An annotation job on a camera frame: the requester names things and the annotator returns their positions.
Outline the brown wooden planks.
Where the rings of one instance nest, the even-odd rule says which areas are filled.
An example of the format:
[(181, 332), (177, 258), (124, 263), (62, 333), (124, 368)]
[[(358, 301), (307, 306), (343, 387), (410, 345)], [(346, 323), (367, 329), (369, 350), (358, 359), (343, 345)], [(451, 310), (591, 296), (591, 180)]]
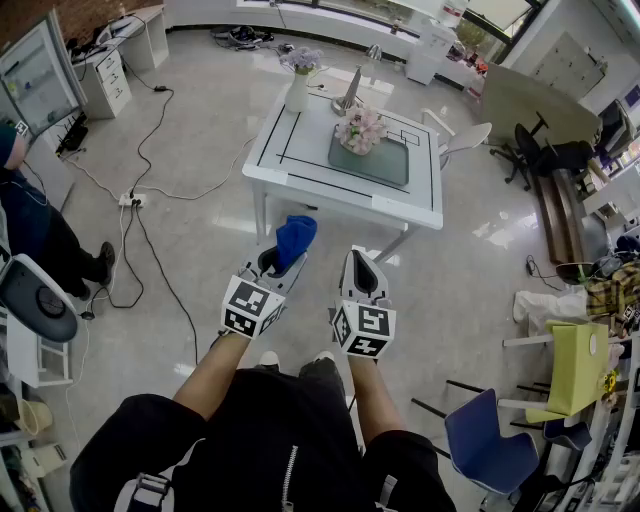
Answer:
[(539, 201), (550, 262), (582, 262), (584, 250), (581, 217), (569, 172), (559, 170), (549, 177), (535, 176), (533, 184)]

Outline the blue cloth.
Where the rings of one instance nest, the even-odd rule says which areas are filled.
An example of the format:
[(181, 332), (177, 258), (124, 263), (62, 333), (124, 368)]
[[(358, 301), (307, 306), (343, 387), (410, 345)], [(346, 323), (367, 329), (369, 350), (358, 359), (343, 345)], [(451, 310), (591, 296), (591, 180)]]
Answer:
[(275, 269), (282, 273), (307, 251), (317, 233), (317, 222), (306, 215), (289, 215), (276, 230), (277, 258)]

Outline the white locker cabinet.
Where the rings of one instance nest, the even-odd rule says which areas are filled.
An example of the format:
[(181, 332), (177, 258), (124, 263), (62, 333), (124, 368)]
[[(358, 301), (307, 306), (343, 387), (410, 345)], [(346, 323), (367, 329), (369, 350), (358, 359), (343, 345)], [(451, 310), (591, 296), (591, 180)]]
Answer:
[(529, 76), (579, 101), (606, 76), (607, 68), (605, 60), (593, 57), (588, 47), (564, 32)]

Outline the green tray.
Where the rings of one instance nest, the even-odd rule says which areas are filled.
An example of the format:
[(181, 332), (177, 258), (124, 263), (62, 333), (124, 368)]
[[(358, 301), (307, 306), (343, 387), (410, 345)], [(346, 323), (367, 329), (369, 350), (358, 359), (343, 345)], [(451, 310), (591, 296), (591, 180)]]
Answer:
[(367, 154), (358, 155), (346, 148), (337, 135), (338, 126), (335, 126), (328, 152), (332, 168), (396, 188), (408, 185), (409, 147), (404, 137), (391, 132)]

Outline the white round dark-faced device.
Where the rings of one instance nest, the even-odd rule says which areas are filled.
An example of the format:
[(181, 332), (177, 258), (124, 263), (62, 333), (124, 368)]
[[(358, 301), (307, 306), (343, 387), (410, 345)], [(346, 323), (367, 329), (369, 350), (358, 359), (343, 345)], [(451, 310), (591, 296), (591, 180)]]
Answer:
[(25, 254), (11, 256), (0, 271), (0, 305), (48, 341), (66, 343), (77, 333), (77, 312), (68, 295)]

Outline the pink flower bouquet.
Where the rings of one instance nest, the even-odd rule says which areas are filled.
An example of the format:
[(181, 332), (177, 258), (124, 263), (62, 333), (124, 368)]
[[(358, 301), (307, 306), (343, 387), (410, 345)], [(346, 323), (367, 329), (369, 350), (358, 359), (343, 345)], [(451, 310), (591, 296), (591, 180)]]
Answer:
[(355, 106), (336, 125), (334, 137), (351, 153), (365, 156), (387, 137), (387, 127), (377, 110)]

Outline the white low cabinet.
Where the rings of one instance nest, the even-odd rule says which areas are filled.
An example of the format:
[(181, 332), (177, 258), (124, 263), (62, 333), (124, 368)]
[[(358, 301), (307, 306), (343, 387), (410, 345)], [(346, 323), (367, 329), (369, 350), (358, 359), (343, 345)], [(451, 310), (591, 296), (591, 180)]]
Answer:
[(439, 21), (429, 19), (407, 59), (406, 77), (428, 85), (446, 60), (456, 40), (457, 35), (451, 28)]

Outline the blue chair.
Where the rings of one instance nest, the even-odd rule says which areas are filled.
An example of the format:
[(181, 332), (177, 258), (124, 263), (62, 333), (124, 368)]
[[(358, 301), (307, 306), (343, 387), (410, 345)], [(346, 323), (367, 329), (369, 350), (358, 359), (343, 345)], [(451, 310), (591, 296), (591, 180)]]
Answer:
[(448, 414), (417, 398), (411, 400), (444, 421), (449, 450), (437, 452), (447, 457), (459, 474), (487, 491), (509, 495), (518, 490), (539, 466), (533, 437), (528, 433), (501, 434), (494, 389), (452, 380), (447, 383), (475, 396)]

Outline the person's left forearm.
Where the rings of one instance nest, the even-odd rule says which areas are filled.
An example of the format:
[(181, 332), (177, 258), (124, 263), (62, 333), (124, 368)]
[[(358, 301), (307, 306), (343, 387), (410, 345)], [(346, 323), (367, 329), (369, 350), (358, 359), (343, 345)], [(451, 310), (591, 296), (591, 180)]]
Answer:
[(249, 338), (237, 333), (219, 337), (173, 400), (209, 420), (224, 401), (249, 344)]

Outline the white drawer cabinet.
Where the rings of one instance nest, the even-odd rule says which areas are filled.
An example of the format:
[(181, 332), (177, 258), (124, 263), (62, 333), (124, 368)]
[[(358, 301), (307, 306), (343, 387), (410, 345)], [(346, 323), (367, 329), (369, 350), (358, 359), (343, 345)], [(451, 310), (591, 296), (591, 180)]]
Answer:
[(88, 119), (114, 119), (131, 100), (123, 61), (114, 46), (82, 57), (73, 67), (87, 99), (83, 112)]

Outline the person's black jacket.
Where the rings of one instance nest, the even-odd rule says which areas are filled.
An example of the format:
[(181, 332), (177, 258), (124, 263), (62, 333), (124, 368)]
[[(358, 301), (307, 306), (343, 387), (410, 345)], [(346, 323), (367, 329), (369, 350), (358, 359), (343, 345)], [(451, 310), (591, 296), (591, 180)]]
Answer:
[(70, 471), (75, 512), (113, 512), (138, 475), (172, 471), (175, 512), (456, 512), (424, 437), (405, 430), (360, 449), (327, 386), (238, 371), (204, 419), (168, 398), (127, 398)]

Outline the silver desk lamp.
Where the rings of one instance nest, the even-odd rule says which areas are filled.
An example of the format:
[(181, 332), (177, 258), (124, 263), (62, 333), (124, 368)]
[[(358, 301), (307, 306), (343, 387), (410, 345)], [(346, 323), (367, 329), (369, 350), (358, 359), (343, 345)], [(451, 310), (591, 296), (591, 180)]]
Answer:
[(363, 64), (357, 66), (354, 77), (343, 96), (336, 96), (331, 101), (331, 109), (340, 117), (352, 107), (359, 107), (362, 102), (356, 98), (362, 77), (374, 79), (377, 63), (382, 60), (383, 51), (379, 44), (371, 45), (366, 53)]

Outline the black router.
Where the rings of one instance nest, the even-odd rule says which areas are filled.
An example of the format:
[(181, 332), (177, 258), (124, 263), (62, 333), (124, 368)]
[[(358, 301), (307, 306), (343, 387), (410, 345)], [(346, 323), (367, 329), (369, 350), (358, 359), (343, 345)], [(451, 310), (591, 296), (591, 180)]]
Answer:
[(81, 148), (89, 129), (86, 126), (87, 116), (84, 112), (79, 114), (70, 114), (65, 119), (55, 125), (61, 128), (64, 135), (58, 135), (58, 146), (55, 150), (57, 155), (61, 155), (65, 151), (74, 152)]

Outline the beige round table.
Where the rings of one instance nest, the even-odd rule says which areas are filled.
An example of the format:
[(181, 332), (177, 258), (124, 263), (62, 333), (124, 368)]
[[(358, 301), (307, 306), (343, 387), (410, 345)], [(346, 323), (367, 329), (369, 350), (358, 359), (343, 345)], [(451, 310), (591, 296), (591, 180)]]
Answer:
[(480, 100), (480, 121), (492, 124), (489, 143), (514, 144), (518, 124), (531, 131), (540, 119), (546, 125), (534, 138), (554, 145), (594, 143), (602, 126), (597, 115), (564, 93), (511, 69), (489, 64)]

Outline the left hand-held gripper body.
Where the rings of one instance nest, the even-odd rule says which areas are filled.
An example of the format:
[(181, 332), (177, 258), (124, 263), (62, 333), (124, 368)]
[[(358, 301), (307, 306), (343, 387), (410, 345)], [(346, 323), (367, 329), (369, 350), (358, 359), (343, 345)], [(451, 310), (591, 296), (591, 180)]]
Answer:
[(256, 261), (248, 261), (231, 277), (222, 302), (223, 328), (255, 340), (280, 318), (291, 278), (272, 273), (272, 267), (262, 272)]

